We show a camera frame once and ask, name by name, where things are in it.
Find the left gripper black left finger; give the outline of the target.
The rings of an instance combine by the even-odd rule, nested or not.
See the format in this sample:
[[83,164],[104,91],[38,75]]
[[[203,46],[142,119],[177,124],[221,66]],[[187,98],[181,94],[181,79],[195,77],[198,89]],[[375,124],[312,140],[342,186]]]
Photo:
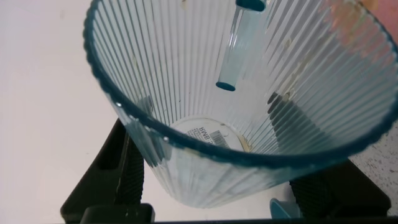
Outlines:
[[102,148],[63,203],[67,223],[79,223],[95,205],[139,205],[144,185],[144,159],[117,120]]

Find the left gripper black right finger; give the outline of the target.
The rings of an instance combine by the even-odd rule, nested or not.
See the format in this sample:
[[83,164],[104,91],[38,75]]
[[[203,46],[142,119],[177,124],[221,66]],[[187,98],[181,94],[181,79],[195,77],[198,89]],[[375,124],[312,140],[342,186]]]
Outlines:
[[272,126],[281,148],[320,151],[317,159],[326,169],[303,175],[289,182],[298,208],[305,218],[385,217],[391,207],[390,198],[366,177],[352,162],[332,164],[332,159],[363,151],[387,131],[366,134],[353,143],[327,150],[333,137],[322,131],[292,101],[277,93],[268,99]]

